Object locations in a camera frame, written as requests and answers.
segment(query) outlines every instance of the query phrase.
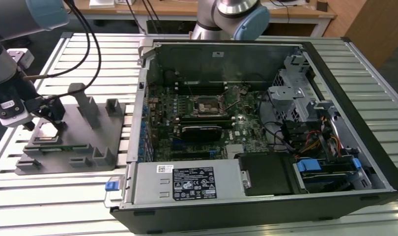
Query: black cable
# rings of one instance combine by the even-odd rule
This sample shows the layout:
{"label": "black cable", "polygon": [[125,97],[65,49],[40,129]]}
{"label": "black cable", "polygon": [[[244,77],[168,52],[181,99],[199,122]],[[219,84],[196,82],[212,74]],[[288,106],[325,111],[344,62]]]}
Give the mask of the black cable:
{"label": "black cable", "polygon": [[283,124],[280,123],[280,122],[277,122],[277,121],[267,121],[263,125],[265,126],[265,124],[269,124],[269,123],[272,123],[272,124],[275,124],[275,125],[277,125],[277,126],[281,126]]}
{"label": "black cable", "polygon": [[157,27],[156,27],[156,24],[155,24],[155,20],[153,20],[153,17],[152,17],[152,14],[151,14],[151,12],[149,12],[149,10],[148,10],[148,7],[147,7],[147,4],[145,4],[145,1],[144,1],[144,0],[141,0],[141,2],[144,3],[144,8],[145,8],[145,10],[147,10],[147,14],[148,14],[148,16],[151,17],[151,20],[152,20],[152,25],[153,25],[155,32],[156,32],[156,33],[159,33],[159,32],[157,32]]}
{"label": "black cable", "polygon": [[281,139],[269,129],[267,129],[267,127],[264,126],[264,124],[263,124],[263,121],[261,121],[261,117],[260,117],[260,112],[259,112],[259,110],[260,110],[260,104],[261,104],[261,102],[263,102],[263,98],[264,98],[264,96],[265,95],[268,95],[268,92],[265,91],[265,93],[263,94],[263,96],[261,96],[261,100],[260,100],[260,102],[259,102],[259,108],[257,108],[257,120],[259,120],[259,123],[260,123],[260,125],[261,125],[261,127],[263,127],[263,129],[265,130],[265,132],[268,132],[275,138],[277,138],[279,139],[279,141],[283,143],[283,145],[285,146],[285,148],[292,152],[292,153],[295,153],[296,152],[296,150],[291,147],[291,145],[284,141],[284,139]]}
{"label": "black cable", "polygon": [[128,3],[128,0],[125,0],[125,3],[127,3],[127,6],[128,6],[128,9],[131,10],[131,13],[132,13],[132,16],[133,16],[136,25],[137,25],[137,27],[140,28],[141,32],[145,34],[145,30],[144,30],[144,28],[141,27],[141,25],[139,24],[139,21],[137,21],[135,12],[133,12],[133,10],[132,10],[132,6],[131,6],[131,4]]}
{"label": "black cable", "polygon": [[152,4],[151,4],[151,1],[149,1],[149,0],[147,0],[147,3],[148,3],[148,5],[151,6],[151,9],[152,9],[153,15],[155,15],[155,17],[156,17],[156,20],[157,20],[157,24],[159,24],[159,27],[160,27],[161,33],[165,33],[165,32],[164,32],[164,27],[161,26],[160,19],[159,19],[159,17],[157,17],[157,14],[156,14],[156,12],[155,12],[155,9],[153,9],[153,6],[152,6]]}
{"label": "black cable", "polygon": [[81,23],[82,25],[86,26],[88,31],[89,31],[89,33],[92,34],[92,38],[93,38],[93,41],[94,41],[94,44],[96,44],[96,48],[97,48],[97,51],[98,51],[98,67],[97,67],[97,69],[96,69],[96,73],[94,73],[94,75],[93,75],[93,77],[92,77],[90,82],[86,84],[86,86],[85,86],[84,88],[81,88],[81,89],[78,89],[78,90],[74,90],[74,91],[72,91],[72,92],[62,93],[62,94],[60,94],[60,95],[54,95],[54,96],[49,97],[49,98],[45,100],[45,102],[49,102],[49,101],[52,101],[52,100],[54,100],[54,99],[57,99],[57,98],[60,98],[60,97],[64,97],[64,96],[68,96],[68,95],[72,95],[72,94],[76,94],[76,93],[78,93],[78,92],[85,91],[86,88],[89,88],[90,85],[93,84],[93,82],[94,82],[94,80],[96,80],[96,78],[97,78],[97,76],[98,76],[98,74],[100,74],[101,65],[102,65],[102,55],[101,55],[100,43],[98,43],[98,40],[96,39],[96,35],[94,35],[94,33],[93,33],[93,30],[92,30],[92,28],[90,28],[90,25],[89,25],[89,23],[88,23],[85,17],[82,16],[80,10],[78,10],[77,7],[74,6],[74,4],[70,4],[70,3],[68,2],[68,0],[65,0],[65,3],[66,3],[66,5],[69,6],[70,10],[73,11],[74,15],[78,15],[77,19],[81,19],[80,23]]}
{"label": "black cable", "polygon": [[273,143],[273,146],[275,146],[275,145],[276,145],[276,136],[275,136],[275,139],[273,139],[272,143]]}
{"label": "black cable", "polygon": [[[72,12],[74,12],[73,11],[73,7],[74,6],[72,5],[72,3],[68,3],[68,0],[65,0],[65,3],[66,3],[66,5],[68,5],[68,7],[70,9],[70,11],[69,11],[69,14],[70,14]],[[80,16],[77,14],[74,14],[74,16],[76,16],[78,22],[81,23]],[[86,52],[85,52],[84,57],[81,58],[80,62],[70,69],[66,69],[65,71],[62,71],[60,73],[56,73],[56,74],[52,74],[52,75],[46,75],[45,78],[53,78],[53,77],[61,76],[64,74],[68,74],[70,71],[76,70],[80,67],[80,65],[85,62],[85,60],[86,60],[86,58],[89,56],[89,52],[90,52],[90,38],[89,38],[88,28],[86,28],[86,26],[82,23],[81,23],[81,27],[82,27],[82,29],[84,29],[84,31],[86,33],[86,40],[88,40],[86,41],[88,42]]]}
{"label": "black cable", "polygon": [[271,1],[271,3],[275,5],[275,6],[283,6],[283,7],[285,7],[285,12],[287,12],[287,14],[288,14],[288,22],[287,22],[287,24],[289,23],[289,7],[291,6],[297,6],[296,4],[295,5],[284,5],[284,3],[283,2],[279,2],[281,5],[276,5],[275,4],[275,2],[272,1],[272,0],[269,0]]}

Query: aluminum extrusion table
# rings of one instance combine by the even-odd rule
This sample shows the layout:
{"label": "aluminum extrusion table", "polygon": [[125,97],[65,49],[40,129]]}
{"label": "aluminum extrusion table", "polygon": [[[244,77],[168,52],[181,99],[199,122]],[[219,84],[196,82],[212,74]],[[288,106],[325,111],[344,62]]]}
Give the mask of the aluminum extrusion table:
{"label": "aluminum extrusion table", "polygon": [[[0,142],[0,236],[89,235],[131,236],[104,207],[104,184],[122,175],[129,142],[131,113],[137,84],[137,45],[144,35],[97,34],[104,54],[100,77],[86,94],[97,103],[117,98],[127,103],[117,168],[109,172],[17,176],[14,164],[30,132],[9,128]],[[185,35],[165,39],[187,39]],[[260,40],[311,41],[356,109],[398,166],[398,95],[354,47],[339,38],[263,37]],[[70,68],[82,58],[86,38],[82,33],[61,38],[42,73]],[[97,66],[96,49],[86,62],[60,78],[36,83],[42,95],[64,93],[70,83],[88,83]],[[72,97],[64,103],[74,103]],[[120,200],[118,192],[110,199]],[[370,206],[338,220],[205,230],[173,235],[398,235],[398,201]]]}

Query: wire bundle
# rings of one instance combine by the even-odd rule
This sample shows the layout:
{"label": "wire bundle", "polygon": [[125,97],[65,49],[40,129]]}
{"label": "wire bundle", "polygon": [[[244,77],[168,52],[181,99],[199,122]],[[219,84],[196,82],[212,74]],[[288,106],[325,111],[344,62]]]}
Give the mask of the wire bundle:
{"label": "wire bundle", "polygon": [[312,142],[309,142],[309,141],[311,141],[311,136],[312,136],[313,134],[319,134],[319,133],[320,133],[319,130],[311,131],[311,132],[308,133],[308,135],[305,136],[305,145],[304,145],[304,147],[297,151],[297,154],[295,154],[295,158],[299,158],[301,154],[304,154],[304,153],[308,152],[309,150],[315,150],[315,149],[320,146],[321,142],[319,141],[319,139],[315,139]]}
{"label": "wire bundle", "polygon": [[100,70],[101,70],[101,64],[102,64],[102,56],[101,56],[101,49],[100,49],[100,44],[98,44],[98,41],[97,41],[97,38],[96,38],[96,35],[93,33],[93,30],[90,28],[90,25],[85,19],[85,17],[82,16],[80,10],[77,9],[76,5],[74,5],[74,2],[72,0],[64,0],[65,4],[68,5],[69,9],[70,9],[70,12],[73,12],[81,26],[82,26],[82,29],[85,31],[85,34],[86,34],[86,52],[85,52],[85,55],[82,57],[82,59],[80,60],[80,62],[68,70],[60,72],[60,73],[56,73],[56,74],[50,74],[50,75],[37,75],[37,76],[26,76],[24,77],[24,80],[37,80],[37,79],[45,79],[45,78],[53,78],[53,77],[57,77],[57,76],[61,76],[69,72],[72,72],[73,70],[76,70],[80,65],[85,62],[86,58],[88,58],[88,55],[89,55],[89,52],[90,52],[90,37],[89,37],[89,33],[92,34],[92,38],[93,38],[93,41],[94,41],[94,44],[96,44],[96,48],[97,48],[97,54],[98,54],[98,66],[97,66],[97,69],[96,69],[96,73],[92,77],[92,80],[90,82],[86,84],[86,86],[78,90],[74,90],[72,92],[66,92],[66,93],[62,93],[60,95],[54,95],[54,96],[50,96],[45,102],[49,103],[52,102],[54,99],[60,98],[60,97],[64,97],[64,96],[68,96],[68,95],[72,95],[72,94],[76,94],[78,92],[82,92],[86,90],[86,88],[90,87],[90,85],[93,84],[98,74],[100,74]]}
{"label": "wire bundle", "polygon": [[[149,0],[145,0],[145,1],[141,0],[141,2],[143,2],[143,4],[144,4],[144,8],[145,8],[145,10],[147,10],[148,16],[149,16],[149,18],[151,18],[151,20],[152,20],[152,25],[153,25],[155,32],[159,33],[157,28],[160,27],[160,29],[163,29],[163,27],[161,27],[160,19],[159,19],[159,17],[157,17],[156,12],[155,12],[152,3],[151,3]],[[135,20],[135,22],[136,22],[136,25],[137,25],[137,27],[140,28],[141,32],[145,34],[145,30],[144,30],[144,28],[141,27],[141,25],[139,24],[137,17],[136,17],[136,15],[135,15],[132,6],[131,6],[129,3],[128,3],[128,0],[125,0],[125,3],[127,3],[127,6],[128,6],[128,9],[131,10],[131,14],[132,14],[132,16],[133,16],[133,20]],[[152,17],[151,11],[153,12],[153,15],[155,15],[155,17],[156,17],[156,20],[157,20],[157,26],[156,26],[155,19],[153,19],[153,17]]]}

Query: blue tab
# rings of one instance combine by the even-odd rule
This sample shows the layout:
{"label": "blue tab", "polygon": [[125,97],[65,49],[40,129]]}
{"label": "blue tab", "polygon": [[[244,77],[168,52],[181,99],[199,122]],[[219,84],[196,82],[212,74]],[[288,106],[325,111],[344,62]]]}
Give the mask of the blue tab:
{"label": "blue tab", "polygon": [[118,191],[118,181],[108,181],[105,183],[105,191]]}
{"label": "blue tab", "polygon": [[303,171],[320,171],[321,167],[315,159],[305,159],[297,162],[299,172]]}
{"label": "blue tab", "polygon": [[354,161],[354,165],[355,165],[356,169],[358,170],[362,169],[362,163],[360,163],[359,159],[354,158],[352,161]]}

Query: motherboard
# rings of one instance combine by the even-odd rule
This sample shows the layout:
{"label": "motherboard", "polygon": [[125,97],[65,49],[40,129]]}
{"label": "motherboard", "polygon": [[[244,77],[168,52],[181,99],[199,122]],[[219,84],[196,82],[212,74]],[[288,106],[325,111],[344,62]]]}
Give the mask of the motherboard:
{"label": "motherboard", "polygon": [[220,88],[148,88],[153,161],[233,158],[237,152],[269,151],[257,116],[261,91],[245,84]]}

